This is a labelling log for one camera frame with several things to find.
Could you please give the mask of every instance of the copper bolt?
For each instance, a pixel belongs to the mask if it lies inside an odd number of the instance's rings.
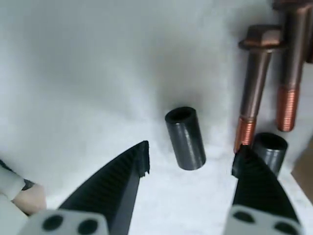
[[[236,153],[240,145],[250,145],[254,136],[256,126],[256,118],[248,119],[240,116],[235,139],[234,153]]]
[[[283,73],[277,97],[276,124],[281,131],[293,130],[299,100],[303,64],[308,49],[313,0],[276,0],[273,8],[286,12]]]
[[[282,30],[278,25],[252,25],[248,29],[246,39],[239,43],[240,48],[250,53],[235,139],[235,153],[241,144],[250,145],[252,142],[271,54],[284,49],[280,40],[281,34]]]
[[[288,89],[281,86],[278,90],[276,124],[280,131],[289,132],[294,128],[300,88]]]

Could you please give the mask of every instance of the hex flange bolt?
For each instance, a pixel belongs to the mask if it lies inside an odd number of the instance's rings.
[[[280,131],[295,126],[303,64],[307,56],[313,0],[275,0],[273,8],[286,13],[282,79],[277,97],[276,124]]]
[[[206,157],[197,112],[190,107],[173,109],[165,116],[177,163],[184,170],[196,170]]]
[[[253,139],[271,54],[285,49],[281,36],[279,25],[252,25],[248,29],[246,39],[239,43],[241,49],[249,51],[249,60],[235,139],[235,153],[241,144],[250,145]]]

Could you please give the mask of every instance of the bolt head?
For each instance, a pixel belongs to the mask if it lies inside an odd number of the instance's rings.
[[[277,47],[281,44],[282,29],[279,25],[258,24],[249,27],[245,47]]]

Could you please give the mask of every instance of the metal sleeve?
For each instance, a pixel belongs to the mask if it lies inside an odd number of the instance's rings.
[[[287,148],[288,143],[285,139],[273,133],[257,134],[252,146],[252,150],[263,159],[276,177],[283,164]]]
[[[184,170],[196,170],[205,163],[197,112],[190,107],[176,108],[165,116],[176,160]]]
[[[249,55],[241,115],[245,118],[257,117],[268,71],[271,54],[267,52]]]

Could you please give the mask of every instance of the mounting hole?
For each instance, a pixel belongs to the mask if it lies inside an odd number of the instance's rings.
[[[298,231],[292,225],[287,224],[285,222],[279,222],[275,224],[274,228],[284,234],[299,235]]]
[[[234,213],[233,216],[236,219],[239,219],[239,220],[241,220],[243,222],[246,222],[246,223],[249,223],[249,224],[254,224],[255,223],[255,220],[252,217],[252,215],[247,213],[247,212],[239,211],[239,212]]]
[[[46,219],[43,223],[43,229],[45,231],[53,231],[58,229],[63,222],[63,217],[61,215],[53,215]]]
[[[98,229],[98,221],[94,219],[87,219],[80,223],[78,233],[81,235],[90,235]]]

